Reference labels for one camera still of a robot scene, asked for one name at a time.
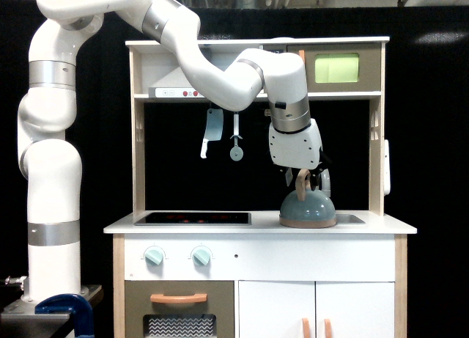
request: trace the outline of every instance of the blue kettle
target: blue kettle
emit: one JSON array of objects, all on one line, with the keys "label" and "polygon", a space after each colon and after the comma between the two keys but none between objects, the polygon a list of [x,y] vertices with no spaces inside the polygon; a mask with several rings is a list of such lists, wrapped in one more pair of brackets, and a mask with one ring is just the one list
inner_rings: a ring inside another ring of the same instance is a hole
[{"label": "blue kettle", "polygon": [[336,225],[336,209],[330,198],[318,188],[311,189],[311,173],[301,169],[295,190],[280,207],[280,224],[294,228],[326,228]]}]

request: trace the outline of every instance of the mint green knob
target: mint green knob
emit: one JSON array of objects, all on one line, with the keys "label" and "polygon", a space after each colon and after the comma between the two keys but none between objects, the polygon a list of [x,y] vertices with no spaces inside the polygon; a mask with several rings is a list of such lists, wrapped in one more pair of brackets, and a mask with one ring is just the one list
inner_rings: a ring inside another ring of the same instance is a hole
[{"label": "mint green knob", "polygon": [[151,246],[145,251],[145,260],[151,266],[158,266],[163,262],[163,250],[157,246]]},{"label": "mint green knob", "polygon": [[206,266],[210,262],[210,250],[205,246],[200,246],[192,251],[193,263],[199,266]]}]

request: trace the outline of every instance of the cabinet door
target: cabinet door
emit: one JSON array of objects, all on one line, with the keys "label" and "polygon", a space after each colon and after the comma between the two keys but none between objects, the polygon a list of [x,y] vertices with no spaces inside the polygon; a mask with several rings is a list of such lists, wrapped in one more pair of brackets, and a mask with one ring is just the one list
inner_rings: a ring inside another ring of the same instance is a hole
[{"label": "cabinet door", "polygon": [[394,338],[394,283],[317,282],[316,313],[317,338]]},{"label": "cabinet door", "polygon": [[240,338],[314,337],[314,282],[239,282]]}]

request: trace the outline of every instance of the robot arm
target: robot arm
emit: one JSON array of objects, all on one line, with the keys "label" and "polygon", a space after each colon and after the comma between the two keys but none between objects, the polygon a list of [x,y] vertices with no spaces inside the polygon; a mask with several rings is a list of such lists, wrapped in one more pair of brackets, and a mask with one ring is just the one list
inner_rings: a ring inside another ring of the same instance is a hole
[{"label": "robot arm", "polygon": [[75,58],[115,11],[177,57],[189,82],[224,109],[242,111],[264,87],[275,164],[315,169],[321,139],[310,118],[303,61],[248,49],[222,71],[199,50],[199,17],[175,0],[37,0],[48,20],[29,51],[30,89],[18,109],[18,162],[29,179],[29,292],[33,301],[80,289],[81,160],[65,129],[76,116]]},{"label": "robot arm", "polygon": [[199,50],[199,17],[175,0],[37,0],[37,3],[46,17],[62,25],[115,11],[169,49],[191,85],[218,106],[242,111],[264,87],[277,131],[294,133],[311,124],[306,75],[299,56],[248,49],[222,71]]}]

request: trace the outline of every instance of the zigzag pattern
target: zigzag pattern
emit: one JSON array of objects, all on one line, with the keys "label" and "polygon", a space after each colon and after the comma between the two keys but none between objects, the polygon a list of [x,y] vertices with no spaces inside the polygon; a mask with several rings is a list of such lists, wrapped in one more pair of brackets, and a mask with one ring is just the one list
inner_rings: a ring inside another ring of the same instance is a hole
[{"label": "zigzag pattern", "polygon": [[215,318],[150,318],[149,337],[212,337]]}]

